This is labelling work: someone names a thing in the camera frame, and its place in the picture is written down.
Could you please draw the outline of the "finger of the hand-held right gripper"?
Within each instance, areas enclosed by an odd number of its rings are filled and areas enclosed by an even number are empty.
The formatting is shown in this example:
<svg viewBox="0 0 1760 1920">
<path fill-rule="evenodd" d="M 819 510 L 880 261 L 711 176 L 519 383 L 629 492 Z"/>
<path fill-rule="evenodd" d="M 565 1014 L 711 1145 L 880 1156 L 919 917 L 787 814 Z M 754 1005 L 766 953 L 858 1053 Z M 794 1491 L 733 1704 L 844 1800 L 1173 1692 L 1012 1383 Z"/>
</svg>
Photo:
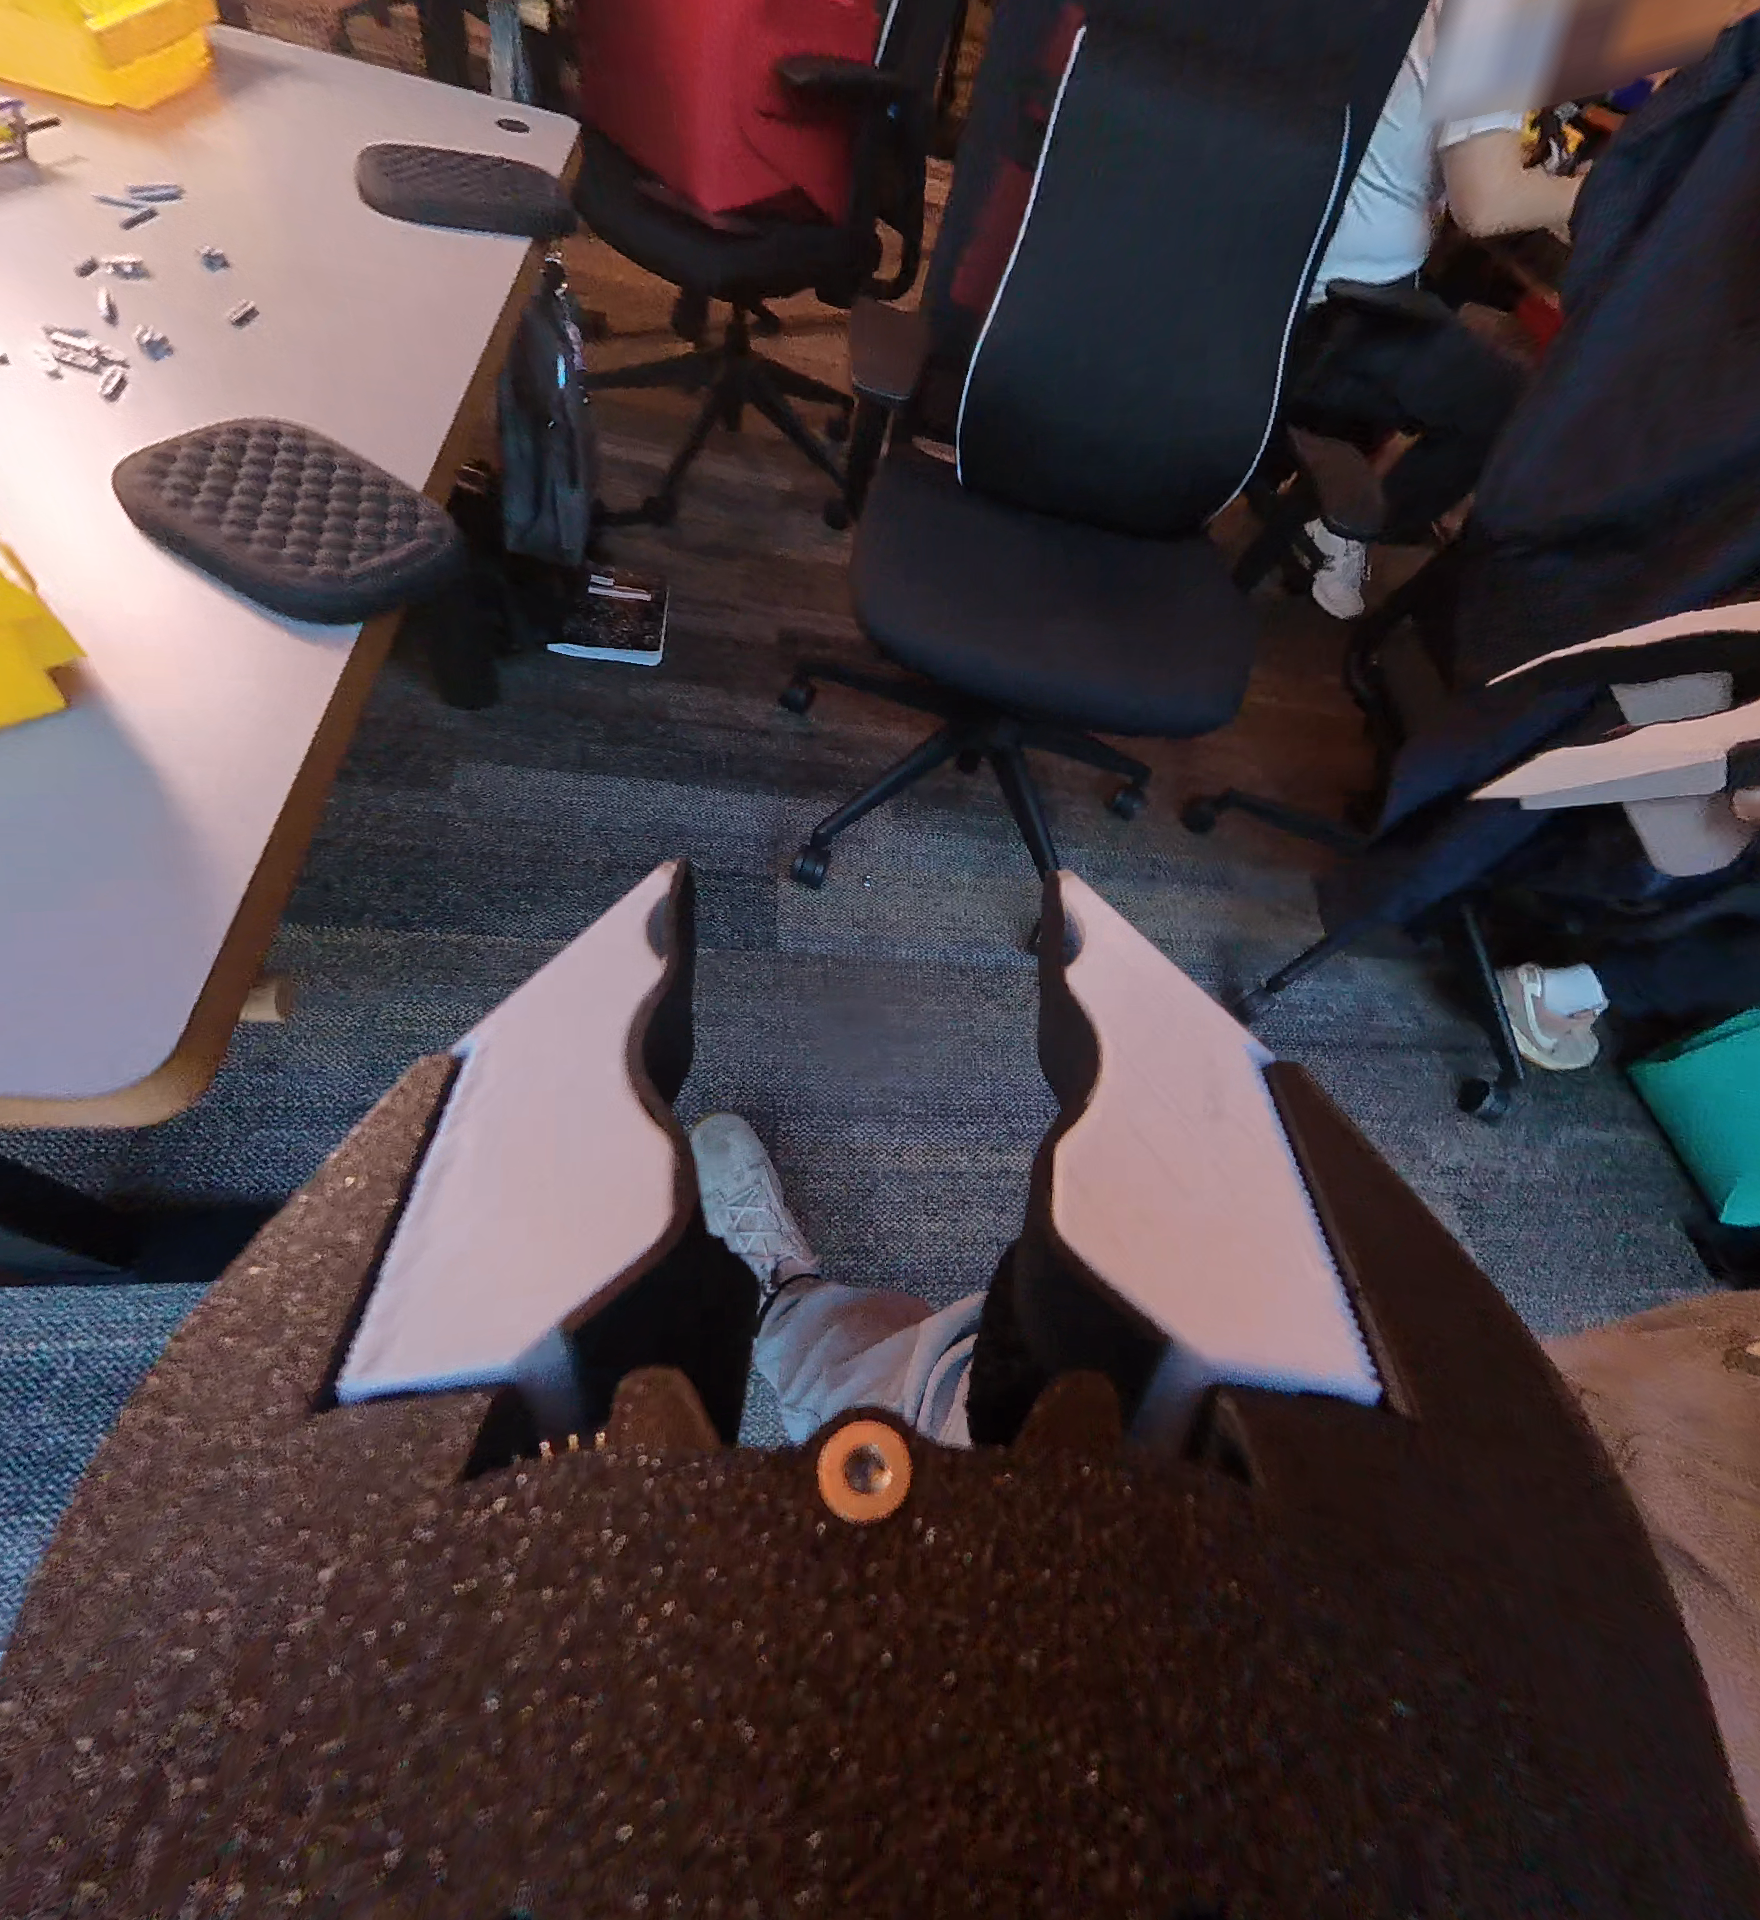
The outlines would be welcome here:
<svg viewBox="0 0 1760 1920">
<path fill-rule="evenodd" d="M 1657 684 L 1699 670 L 1729 678 L 1729 692 L 1760 692 L 1760 597 L 1545 652 L 1488 684 L 1488 722 L 1564 728 L 1610 684 Z"/>
<path fill-rule="evenodd" d="M 1760 698 L 1679 716 L 1630 692 L 1626 728 L 1545 750 L 1474 803 L 1517 803 L 1518 809 L 1622 807 L 1650 866 L 1670 878 L 1726 870 L 1760 824 L 1739 819 L 1729 796 L 1760 788 Z"/>
</svg>

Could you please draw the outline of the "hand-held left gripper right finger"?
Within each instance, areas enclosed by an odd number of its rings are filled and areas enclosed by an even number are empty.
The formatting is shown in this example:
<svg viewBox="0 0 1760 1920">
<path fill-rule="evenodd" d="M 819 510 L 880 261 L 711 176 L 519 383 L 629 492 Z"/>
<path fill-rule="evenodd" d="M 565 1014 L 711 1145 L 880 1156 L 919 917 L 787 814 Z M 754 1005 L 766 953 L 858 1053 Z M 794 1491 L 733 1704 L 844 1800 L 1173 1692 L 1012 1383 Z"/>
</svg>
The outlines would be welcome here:
<svg viewBox="0 0 1760 1920">
<path fill-rule="evenodd" d="M 1033 1360 L 1109 1373 L 1144 1450 L 1182 1450 L 1214 1389 L 1381 1408 L 1274 1054 L 1076 873 L 1045 878 L 1037 1053 L 1059 1120 L 1012 1252 Z"/>
</svg>

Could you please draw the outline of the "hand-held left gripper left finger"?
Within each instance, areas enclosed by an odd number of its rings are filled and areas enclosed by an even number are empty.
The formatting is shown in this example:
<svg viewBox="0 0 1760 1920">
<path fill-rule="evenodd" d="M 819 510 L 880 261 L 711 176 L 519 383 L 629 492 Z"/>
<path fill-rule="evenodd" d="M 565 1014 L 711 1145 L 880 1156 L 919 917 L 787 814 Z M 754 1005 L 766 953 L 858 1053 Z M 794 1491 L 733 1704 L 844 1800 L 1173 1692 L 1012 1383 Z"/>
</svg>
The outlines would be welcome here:
<svg viewBox="0 0 1760 1920">
<path fill-rule="evenodd" d="M 506 1389 L 605 1426 L 621 1300 L 696 1218 L 696 873 L 656 866 L 456 1044 L 456 1077 L 336 1366 L 336 1401 Z"/>
</svg>

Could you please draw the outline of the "person's white shoe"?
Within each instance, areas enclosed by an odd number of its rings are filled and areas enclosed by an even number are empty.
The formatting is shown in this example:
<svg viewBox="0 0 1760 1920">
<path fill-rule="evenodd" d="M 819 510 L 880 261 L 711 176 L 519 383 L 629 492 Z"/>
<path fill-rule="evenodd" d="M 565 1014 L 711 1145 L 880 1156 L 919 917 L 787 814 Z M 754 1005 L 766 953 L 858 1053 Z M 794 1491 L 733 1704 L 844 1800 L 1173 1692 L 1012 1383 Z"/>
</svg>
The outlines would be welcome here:
<svg viewBox="0 0 1760 1920">
<path fill-rule="evenodd" d="M 754 1270 L 760 1306 L 790 1281 L 819 1281 L 819 1257 L 799 1235 L 771 1150 L 739 1115 L 688 1127 L 705 1227 Z"/>
</svg>

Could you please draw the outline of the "white sandal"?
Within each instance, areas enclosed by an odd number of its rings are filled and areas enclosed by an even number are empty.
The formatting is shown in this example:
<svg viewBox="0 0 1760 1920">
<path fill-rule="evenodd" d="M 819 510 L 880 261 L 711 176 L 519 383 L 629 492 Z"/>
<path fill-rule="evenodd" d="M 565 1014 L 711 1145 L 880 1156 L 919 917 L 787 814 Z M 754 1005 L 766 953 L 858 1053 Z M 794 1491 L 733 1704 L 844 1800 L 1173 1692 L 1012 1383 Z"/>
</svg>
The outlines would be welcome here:
<svg viewBox="0 0 1760 1920">
<path fill-rule="evenodd" d="M 1610 1000 L 1591 963 L 1504 963 L 1495 970 L 1495 994 L 1509 1019 L 1518 1059 L 1564 1077 L 1598 1066 L 1598 1022 Z"/>
</svg>

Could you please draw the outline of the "dark blue jacket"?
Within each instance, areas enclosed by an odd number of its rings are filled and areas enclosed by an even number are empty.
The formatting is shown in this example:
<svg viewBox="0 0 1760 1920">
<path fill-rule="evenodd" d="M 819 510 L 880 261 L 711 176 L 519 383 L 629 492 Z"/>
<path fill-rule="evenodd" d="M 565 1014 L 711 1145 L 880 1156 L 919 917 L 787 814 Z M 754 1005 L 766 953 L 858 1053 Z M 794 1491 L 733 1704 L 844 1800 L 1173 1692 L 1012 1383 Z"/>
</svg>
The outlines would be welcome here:
<svg viewBox="0 0 1760 1920">
<path fill-rule="evenodd" d="M 1488 722 L 1545 652 L 1760 597 L 1760 9 L 1603 147 L 1573 209 L 1564 329 L 1500 428 L 1462 536 L 1420 575 L 1447 701 L 1410 725 L 1378 842 L 1323 873 L 1323 932 L 1410 921 L 1535 834 L 1474 803 L 1564 728 Z"/>
</svg>

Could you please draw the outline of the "person's grey trouser leg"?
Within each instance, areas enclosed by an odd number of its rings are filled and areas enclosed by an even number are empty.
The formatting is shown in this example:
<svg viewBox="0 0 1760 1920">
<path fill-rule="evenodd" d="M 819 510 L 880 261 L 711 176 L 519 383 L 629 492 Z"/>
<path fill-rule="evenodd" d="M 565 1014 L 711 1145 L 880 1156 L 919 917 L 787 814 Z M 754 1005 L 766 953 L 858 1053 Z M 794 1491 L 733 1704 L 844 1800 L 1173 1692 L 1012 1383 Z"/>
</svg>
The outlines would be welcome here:
<svg viewBox="0 0 1760 1920">
<path fill-rule="evenodd" d="M 771 1389 L 790 1443 L 844 1410 L 885 1410 L 916 1434 L 968 1450 L 968 1373 L 989 1289 L 952 1306 L 919 1296 L 794 1278 L 754 1340 L 754 1366 Z"/>
</svg>

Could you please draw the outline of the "black printed book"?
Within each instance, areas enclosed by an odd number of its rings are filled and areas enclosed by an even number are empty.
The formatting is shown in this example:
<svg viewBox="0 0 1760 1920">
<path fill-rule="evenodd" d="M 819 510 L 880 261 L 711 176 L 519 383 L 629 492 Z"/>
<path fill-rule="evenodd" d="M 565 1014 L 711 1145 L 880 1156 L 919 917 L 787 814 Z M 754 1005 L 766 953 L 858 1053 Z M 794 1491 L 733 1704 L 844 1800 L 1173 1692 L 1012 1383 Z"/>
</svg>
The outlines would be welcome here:
<svg viewBox="0 0 1760 1920">
<path fill-rule="evenodd" d="M 671 591 L 662 582 L 590 568 L 543 646 L 576 660 L 662 668 L 666 626 Z"/>
</svg>

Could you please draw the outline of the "black chair with white piping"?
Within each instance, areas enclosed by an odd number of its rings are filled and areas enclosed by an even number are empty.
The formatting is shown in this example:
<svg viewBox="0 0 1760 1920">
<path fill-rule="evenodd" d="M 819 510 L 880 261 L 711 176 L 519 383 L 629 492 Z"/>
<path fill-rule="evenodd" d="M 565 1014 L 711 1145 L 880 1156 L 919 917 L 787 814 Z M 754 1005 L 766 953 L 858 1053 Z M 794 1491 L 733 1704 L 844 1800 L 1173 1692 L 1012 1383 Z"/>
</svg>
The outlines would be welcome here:
<svg viewBox="0 0 1760 1920">
<path fill-rule="evenodd" d="M 1121 777 L 1113 741 L 1226 728 L 1250 602 L 1206 536 L 1248 488 L 1288 335 L 1423 6 L 999 6 L 919 300 L 849 316 L 868 448 L 849 604 L 903 678 L 817 684 L 941 716 L 790 858 L 943 761 L 989 761 L 1059 854 L 1024 750 Z"/>
</svg>

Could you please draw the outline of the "black mesh pad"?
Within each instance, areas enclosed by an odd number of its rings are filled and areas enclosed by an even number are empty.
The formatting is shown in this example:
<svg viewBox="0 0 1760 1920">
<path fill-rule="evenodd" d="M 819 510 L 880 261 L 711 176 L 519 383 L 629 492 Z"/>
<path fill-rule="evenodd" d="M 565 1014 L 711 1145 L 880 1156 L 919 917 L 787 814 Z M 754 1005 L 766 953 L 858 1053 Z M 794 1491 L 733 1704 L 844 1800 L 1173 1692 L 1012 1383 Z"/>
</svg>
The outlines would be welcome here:
<svg viewBox="0 0 1760 1920">
<path fill-rule="evenodd" d="M 554 172 L 501 153 L 362 142 L 356 189 L 380 215 L 436 231 L 561 239 L 582 227 Z"/>
<path fill-rule="evenodd" d="M 111 488 L 148 542 L 295 626 L 362 626 L 464 582 L 464 536 L 436 497 L 289 417 L 141 448 Z"/>
</svg>

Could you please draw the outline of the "dark grey backpack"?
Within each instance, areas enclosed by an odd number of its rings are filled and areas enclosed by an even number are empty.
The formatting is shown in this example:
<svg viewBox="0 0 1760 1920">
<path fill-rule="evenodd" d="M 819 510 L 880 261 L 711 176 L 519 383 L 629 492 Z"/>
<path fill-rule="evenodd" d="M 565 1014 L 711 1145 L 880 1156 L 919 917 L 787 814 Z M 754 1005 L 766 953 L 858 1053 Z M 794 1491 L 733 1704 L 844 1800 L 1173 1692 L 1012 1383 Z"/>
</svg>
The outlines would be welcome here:
<svg viewBox="0 0 1760 1920">
<path fill-rule="evenodd" d="M 582 309 L 561 250 L 519 316 L 493 388 L 501 549 L 582 572 L 596 542 L 601 432 L 585 388 Z"/>
</svg>

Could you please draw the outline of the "black office chair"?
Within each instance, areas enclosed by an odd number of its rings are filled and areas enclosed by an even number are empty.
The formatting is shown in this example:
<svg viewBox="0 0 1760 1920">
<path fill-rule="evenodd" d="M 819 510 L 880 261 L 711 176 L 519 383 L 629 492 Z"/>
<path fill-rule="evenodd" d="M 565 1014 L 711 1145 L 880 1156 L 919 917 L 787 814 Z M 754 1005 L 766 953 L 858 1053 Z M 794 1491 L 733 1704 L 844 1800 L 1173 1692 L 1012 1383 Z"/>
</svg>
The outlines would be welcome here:
<svg viewBox="0 0 1760 1920">
<path fill-rule="evenodd" d="M 853 110 L 849 209 L 838 227 L 750 215 L 711 231 L 684 209 L 643 197 L 643 172 L 582 119 L 576 215 L 629 266 L 677 290 L 677 335 L 688 352 L 649 363 L 596 369 L 596 392 L 684 388 L 698 417 L 639 510 L 596 510 L 605 526 L 671 525 L 684 468 L 715 428 L 739 432 L 760 413 L 824 478 L 824 525 L 849 526 L 853 488 L 844 461 L 794 417 L 794 399 L 838 410 L 834 432 L 858 448 L 853 399 L 754 352 L 757 309 L 819 297 L 824 309 L 896 300 L 916 290 L 925 239 L 925 159 L 941 123 L 941 76 L 962 35 L 962 6 L 896 0 L 896 35 L 880 63 L 787 56 L 777 76 Z"/>
</svg>

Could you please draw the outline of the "yellow bin with blue pins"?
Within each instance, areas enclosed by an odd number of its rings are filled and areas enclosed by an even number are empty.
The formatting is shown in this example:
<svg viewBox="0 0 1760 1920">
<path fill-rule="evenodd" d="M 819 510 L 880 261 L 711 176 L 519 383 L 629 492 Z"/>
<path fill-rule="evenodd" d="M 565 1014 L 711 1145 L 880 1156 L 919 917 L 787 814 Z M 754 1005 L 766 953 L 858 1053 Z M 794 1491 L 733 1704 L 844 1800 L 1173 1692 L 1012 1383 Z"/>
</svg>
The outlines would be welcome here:
<svg viewBox="0 0 1760 1920">
<path fill-rule="evenodd" d="M 216 0 L 0 0 L 0 82 L 151 110 L 211 74 Z"/>
</svg>

